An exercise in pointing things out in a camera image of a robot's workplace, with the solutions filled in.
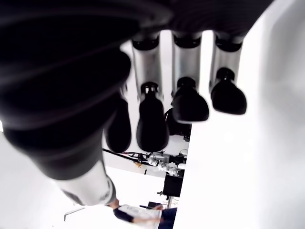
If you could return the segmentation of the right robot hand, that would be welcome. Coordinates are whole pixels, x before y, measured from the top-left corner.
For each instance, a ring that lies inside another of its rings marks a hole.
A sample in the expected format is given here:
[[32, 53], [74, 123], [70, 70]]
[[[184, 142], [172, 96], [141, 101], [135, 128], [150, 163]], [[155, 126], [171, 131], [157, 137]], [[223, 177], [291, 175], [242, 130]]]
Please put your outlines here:
[[172, 115], [206, 121], [199, 95], [201, 40], [213, 33], [209, 92], [216, 111], [243, 115], [237, 87], [245, 36], [269, 0], [3, 0], [0, 3], [0, 119], [4, 136], [82, 206], [107, 205], [102, 139], [117, 153], [132, 132], [123, 94], [134, 69], [136, 130], [146, 152], [169, 140], [163, 109], [160, 33], [172, 33]]

